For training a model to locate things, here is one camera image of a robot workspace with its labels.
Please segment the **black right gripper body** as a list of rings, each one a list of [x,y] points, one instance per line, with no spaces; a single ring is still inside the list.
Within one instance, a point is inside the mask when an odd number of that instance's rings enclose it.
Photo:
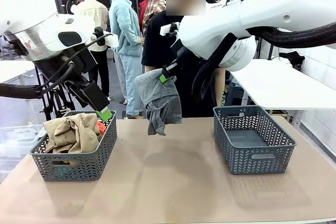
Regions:
[[[182,46],[176,52],[176,59],[162,68],[162,75],[165,78],[175,76],[181,70],[189,67],[195,62],[195,55],[186,47]]]

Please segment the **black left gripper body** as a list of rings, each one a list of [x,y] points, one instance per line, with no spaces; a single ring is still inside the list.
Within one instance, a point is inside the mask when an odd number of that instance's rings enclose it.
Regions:
[[[93,109],[105,109],[110,103],[94,81],[67,80],[66,87],[83,108],[90,105]]]

